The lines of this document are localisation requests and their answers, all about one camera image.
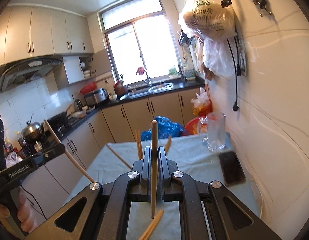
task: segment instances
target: blue plastic bag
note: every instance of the blue plastic bag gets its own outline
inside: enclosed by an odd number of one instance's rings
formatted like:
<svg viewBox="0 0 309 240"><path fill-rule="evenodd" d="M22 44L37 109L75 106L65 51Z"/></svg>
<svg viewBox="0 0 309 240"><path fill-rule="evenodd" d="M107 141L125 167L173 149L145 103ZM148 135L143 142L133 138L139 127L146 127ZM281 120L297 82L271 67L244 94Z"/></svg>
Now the blue plastic bag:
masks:
<svg viewBox="0 0 309 240"><path fill-rule="evenodd" d="M171 122L167 117L156 116L155 120L158 122L158 139L166 139L169 135L172 137L180 137L185 132L181 124ZM149 131L141 133L141 141L148 140L151 140L151 128Z"/></svg>

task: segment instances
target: window frame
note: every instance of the window frame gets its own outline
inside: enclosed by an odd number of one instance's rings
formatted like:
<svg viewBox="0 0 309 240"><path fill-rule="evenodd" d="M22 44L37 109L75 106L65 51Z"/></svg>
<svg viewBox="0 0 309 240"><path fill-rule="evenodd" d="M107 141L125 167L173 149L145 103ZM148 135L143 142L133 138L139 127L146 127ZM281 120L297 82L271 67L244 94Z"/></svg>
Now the window frame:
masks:
<svg viewBox="0 0 309 240"><path fill-rule="evenodd" d="M173 41L173 46L174 46L174 49L175 49L175 53L176 53L176 57L177 57L177 62L178 62L179 65L181 65L181 59L180 59L180 55L179 55L179 52L178 52L178 48L176 46L176 42L175 42L175 39L174 39L174 36L173 36L173 32L172 32L169 20L168 20L168 18L166 16L166 12L165 12L165 9L164 9L164 7L162 5L161 0L159 0L160 6L162 8L161 11L153 12L153 13L149 13L149 14L145 14L143 16L139 16L139 17L133 18L131 20L125 21L123 23L120 23L118 25L115 25L115 26L105 30L102 14L105 13L106 11L109 11L109 10L111 10L111 9L117 7L117 6L120 6L122 4L128 3L130 1L133 1L133 0L122 1L121 3L115 4L114 6L110 6L107 9L99 12L102 32L104 33L105 40L106 40L106 45L108 47L108 51L109 51L109 55L110 55L110 60L111 60L112 66L113 66L113 72L115 74L115 80L118 81L120 79L120 76L119 76L119 73L118 73L118 70L117 70L117 66L115 64L114 56L112 54L112 49L111 49L111 46L110 46L108 34L110 34L112 32L115 32L116 30L119 30L121 28L124 28L124 27L126 27L128 25L132 25L134 33L136 35L136 40L137 40L137 43L138 43L138 47L139 47L139 50L140 50L141 59L142 59L142 62L144 64L144 67L146 68L146 64L144 62L144 57L143 57L142 50L141 50L141 47L140 47L140 42L139 42L138 35L136 33L136 29L135 29L135 26L134 26L135 21L140 20L140 19L144 19L144 18L155 17L155 16L159 16L159 15L163 15L165 17L165 19L167 20L168 26L169 26L169 31L170 31L171 39ZM164 75L164 76L159 76L159 77L155 77L155 78L150 78L150 81L151 82L157 82L157 81L160 81L160 80L168 80L168 79L169 79L169 75ZM135 82L135 83L131 83L131 84L129 84L129 86L138 86L140 84L143 84L144 80L138 81L138 82Z"/></svg>

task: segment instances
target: range hood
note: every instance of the range hood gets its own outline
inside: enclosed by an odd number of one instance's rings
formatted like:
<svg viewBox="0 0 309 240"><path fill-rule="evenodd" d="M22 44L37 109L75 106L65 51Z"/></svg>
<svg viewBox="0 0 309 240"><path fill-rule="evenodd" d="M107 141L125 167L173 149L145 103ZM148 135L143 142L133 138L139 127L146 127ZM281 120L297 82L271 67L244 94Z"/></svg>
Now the range hood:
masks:
<svg viewBox="0 0 309 240"><path fill-rule="evenodd" d="M19 61L1 75L0 93L42 78L62 62L64 62L63 59L52 57L37 57Z"/></svg>

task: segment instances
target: glass mug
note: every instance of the glass mug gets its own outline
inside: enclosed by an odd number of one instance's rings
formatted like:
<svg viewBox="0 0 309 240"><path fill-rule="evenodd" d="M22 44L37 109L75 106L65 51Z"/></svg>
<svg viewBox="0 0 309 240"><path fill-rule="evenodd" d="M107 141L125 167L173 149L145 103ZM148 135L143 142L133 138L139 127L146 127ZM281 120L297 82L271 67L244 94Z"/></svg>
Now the glass mug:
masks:
<svg viewBox="0 0 309 240"><path fill-rule="evenodd" d="M206 132L201 129L201 125L206 125ZM221 112L212 112L199 119L198 135L202 141L207 142L211 152L220 151L225 147L225 126L226 116Z"/></svg>

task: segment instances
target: mug handle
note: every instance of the mug handle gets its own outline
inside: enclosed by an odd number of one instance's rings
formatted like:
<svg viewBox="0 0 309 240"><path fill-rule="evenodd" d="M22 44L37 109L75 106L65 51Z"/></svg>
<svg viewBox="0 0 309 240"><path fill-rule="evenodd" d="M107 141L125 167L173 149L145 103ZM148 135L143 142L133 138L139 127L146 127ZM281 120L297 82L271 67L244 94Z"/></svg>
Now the mug handle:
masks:
<svg viewBox="0 0 309 240"><path fill-rule="evenodd" d="M207 118L199 117L198 126L197 126L197 133L198 133L199 137L202 139L202 141L206 141L207 138L204 138L202 133L201 133L201 125L202 124L206 124L207 125L207 129L208 129L208 120L207 120Z"/></svg>

